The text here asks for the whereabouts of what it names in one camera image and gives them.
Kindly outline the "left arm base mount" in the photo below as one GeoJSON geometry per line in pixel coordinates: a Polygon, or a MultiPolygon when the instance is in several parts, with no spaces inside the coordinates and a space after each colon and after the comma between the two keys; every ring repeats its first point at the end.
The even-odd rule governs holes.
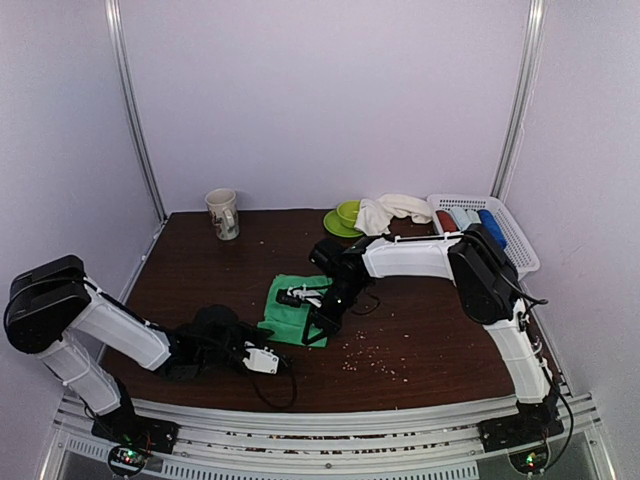
{"type": "Polygon", "coordinates": [[[126,433],[117,433],[100,423],[93,422],[91,434],[144,452],[171,454],[175,446],[179,425],[175,422],[139,417],[137,423],[126,433]]]}

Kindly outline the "aluminium frame post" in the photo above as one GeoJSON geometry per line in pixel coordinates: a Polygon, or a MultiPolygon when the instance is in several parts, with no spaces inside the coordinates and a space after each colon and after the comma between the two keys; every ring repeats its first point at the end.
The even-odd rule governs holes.
{"type": "Polygon", "coordinates": [[[131,68],[128,61],[124,27],[122,24],[121,5],[117,0],[104,2],[107,28],[113,48],[120,87],[124,99],[127,123],[132,138],[136,159],[140,166],[143,183],[150,196],[158,222],[163,224],[168,215],[161,198],[159,185],[149,157],[143,126],[136,101],[131,68]]]}
{"type": "Polygon", "coordinates": [[[524,119],[533,95],[547,2],[529,2],[521,61],[500,158],[490,195],[505,202],[523,135],[524,119]]]}

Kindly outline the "patterned ceramic mug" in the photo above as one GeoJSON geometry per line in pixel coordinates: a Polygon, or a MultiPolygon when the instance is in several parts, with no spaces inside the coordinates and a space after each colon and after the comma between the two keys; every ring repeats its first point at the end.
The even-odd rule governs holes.
{"type": "Polygon", "coordinates": [[[205,196],[205,203],[217,238],[222,241],[236,239],[240,234],[236,191],[215,189],[205,196]]]}

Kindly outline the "green cup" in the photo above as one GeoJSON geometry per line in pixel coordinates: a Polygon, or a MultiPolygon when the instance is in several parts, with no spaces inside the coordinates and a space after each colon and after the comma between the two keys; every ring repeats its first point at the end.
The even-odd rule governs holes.
{"type": "Polygon", "coordinates": [[[342,202],[336,208],[338,218],[345,228],[355,227],[360,211],[360,204],[361,202],[359,200],[349,200],[342,202]]]}

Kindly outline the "right aluminium frame post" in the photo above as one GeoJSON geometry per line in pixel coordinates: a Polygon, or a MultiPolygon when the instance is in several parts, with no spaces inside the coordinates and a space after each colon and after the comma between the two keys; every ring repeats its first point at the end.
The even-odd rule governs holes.
{"type": "Polygon", "coordinates": [[[500,158],[490,195],[505,202],[523,135],[524,119],[533,95],[547,2],[529,2],[521,61],[500,158]]]}

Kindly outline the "white plastic basket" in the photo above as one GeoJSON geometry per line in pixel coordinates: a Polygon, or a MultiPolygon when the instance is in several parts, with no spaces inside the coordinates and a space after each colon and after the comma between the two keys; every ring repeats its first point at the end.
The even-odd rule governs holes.
{"type": "Polygon", "coordinates": [[[434,212],[434,229],[438,234],[443,234],[438,219],[437,210],[446,210],[459,206],[471,210],[489,210],[504,233],[508,245],[504,250],[508,258],[515,265],[518,278],[523,280],[527,274],[534,273],[540,268],[540,261],[526,235],[513,218],[507,207],[497,198],[491,196],[463,195],[452,193],[436,193],[426,198],[434,212]]]}

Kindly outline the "rolled red towel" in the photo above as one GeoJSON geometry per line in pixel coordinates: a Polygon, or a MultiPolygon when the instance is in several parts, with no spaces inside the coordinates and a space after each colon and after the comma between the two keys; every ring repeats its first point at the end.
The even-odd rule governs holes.
{"type": "Polygon", "coordinates": [[[458,225],[456,224],[452,215],[446,210],[437,210],[436,218],[439,221],[441,229],[443,232],[453,233],[459,230],[458,225]]]}

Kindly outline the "green microfiber towel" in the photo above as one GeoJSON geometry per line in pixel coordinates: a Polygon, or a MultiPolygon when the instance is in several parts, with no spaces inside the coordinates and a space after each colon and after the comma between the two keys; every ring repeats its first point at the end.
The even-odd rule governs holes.
{"type": "Polygon", "coordinates": [[[292,307],[281,304],[276,300],[277,293],[279,290],[286,290],[289,287],[306,286],[308,289],[316,289],[330,284],[331,280],[324,275],[307,277],[276,275],[267,295],[263,320],[257,323],[257,327],[271,330],[273,332],[269,337],[271,341],[303,346],[303,330],[310,305],[303,304],[300,307],[292,307]]]}

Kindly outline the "left aluminium frame post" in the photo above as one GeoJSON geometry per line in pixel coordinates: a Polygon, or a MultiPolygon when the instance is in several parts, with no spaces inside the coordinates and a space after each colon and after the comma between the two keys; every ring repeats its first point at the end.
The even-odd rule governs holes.
{"type": "Polygon", "coordinates": [[[136,101],[131,68],[128,61],[124,27],[122,24],[121,5],[117,0],[104,2],[107,28],[113,48],[120,87],[124,99],[127,123],[132,138],[136,159],[140,166],[143,183],[150,196],[158,222],[163,224],[168,215],[161,198],[159,185],[149,157],[143,126],[136,101]]]}

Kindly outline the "green saucer plate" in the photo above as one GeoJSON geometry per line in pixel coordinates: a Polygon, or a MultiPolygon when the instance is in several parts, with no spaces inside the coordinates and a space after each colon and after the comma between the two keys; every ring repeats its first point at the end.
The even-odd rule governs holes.
{"type": "Polygon", "coordinates": [[[341,238],[358,238],[363,235],[355,228],[345,227],[336,210],[332,210],[324,216],[323,226],[327,232],[341,238]]]}

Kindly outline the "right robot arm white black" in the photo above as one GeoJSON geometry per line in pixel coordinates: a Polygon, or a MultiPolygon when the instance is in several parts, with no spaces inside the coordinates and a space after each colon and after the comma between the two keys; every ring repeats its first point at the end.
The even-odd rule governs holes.
{"type": "Polygon", "coordinates": [[[489,333],[507,367],[519,412],[513,433],[530,442],[556,419],[552,374],[541,341],[528,330],[537,301],[521,290],[516,267],[485,226],[440,236],[364,236],[348,248],[324,239],[309,259],[332,283],[309,309],[303,344],[337,333],[345,312],[375,279],[444,278],[455,285],[465,315],[489,333]]]}

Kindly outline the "rolled dark blue towel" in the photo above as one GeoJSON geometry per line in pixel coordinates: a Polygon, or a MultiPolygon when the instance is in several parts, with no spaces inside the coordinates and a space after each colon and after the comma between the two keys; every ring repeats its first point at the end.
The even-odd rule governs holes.
{"type": "Polygon", "coordinates": [[[498,243],[498,245],[505,250],[508,242],[507,239],[502,232],[501,227],[497,223],[494,215],[486,209],[481,209],[477,211],[477,215],[481,221],[481,223],[487,228],[489,233],[492,235],[494,240],[498,243]]]}

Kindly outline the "rolled light blue towel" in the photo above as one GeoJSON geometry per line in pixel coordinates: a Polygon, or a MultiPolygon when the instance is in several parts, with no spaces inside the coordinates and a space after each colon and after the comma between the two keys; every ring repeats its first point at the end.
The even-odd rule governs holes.
{"type": "Polygon", "coordinates": [[[481,224],[482,221],[477,211],[454,206],[450,214],[460,231],[467,230],[473,224],[481,224]]]}

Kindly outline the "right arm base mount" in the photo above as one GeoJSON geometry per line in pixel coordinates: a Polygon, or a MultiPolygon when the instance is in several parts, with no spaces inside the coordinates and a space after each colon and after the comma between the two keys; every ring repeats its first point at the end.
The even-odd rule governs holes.
{"type": "Polygon", "coordinates": [[[513,449],[532,443],[541,443],[564,432],[561,420],[552,420],[542,426],[526,424],[518,415],[511,415],[478,424],[478,431],[486,453],[513,449]]]}

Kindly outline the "aluminium front rail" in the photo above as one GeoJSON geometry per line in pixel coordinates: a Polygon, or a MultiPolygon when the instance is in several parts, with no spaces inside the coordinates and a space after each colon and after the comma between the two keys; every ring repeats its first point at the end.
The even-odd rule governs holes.
{"type": "MultiPolygon", "coordinates": [[[[569,396],[575,426],[548,440],[553,459],[541,479],[616,479],[590,395],[569,396]]],[[[437,407],[364,413],[249,413],[134,400],[145,416],[173,421],[173,453],[143,470],[163,479],[527,479],[509,450],[488,452],[480,421],[515,413],[502,397],[437,407]]],[[[36,479],[109,478],[109,443],[90,433],[79,400],[63,397],[36,479]]]]}

